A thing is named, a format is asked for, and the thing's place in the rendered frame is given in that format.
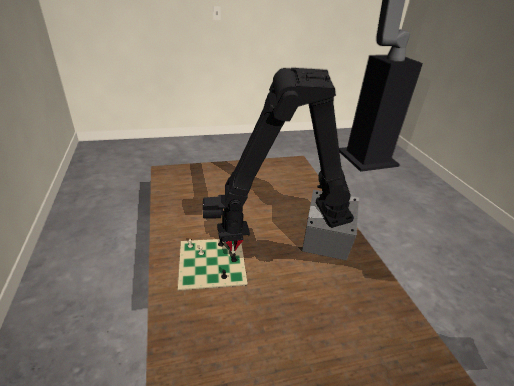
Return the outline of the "green and cream chessboard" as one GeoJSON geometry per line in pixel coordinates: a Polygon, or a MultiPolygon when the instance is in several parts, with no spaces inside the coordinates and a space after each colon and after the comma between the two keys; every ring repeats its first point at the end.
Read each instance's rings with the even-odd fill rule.
{"type": "Polygon", "coordinates": [[[235,251],[237,261],[232,262],[230,247],[226,242],[220,247],[219,242],[219,239],[192,240],[193,247],[188,248],[189,241],[181,241],[178,291],[248,285],[242,243],[235,251]],[[203,255],[199,255],[200,246],[203,255]],[[226,279],[221,278],[223,270],[226,279]]]}

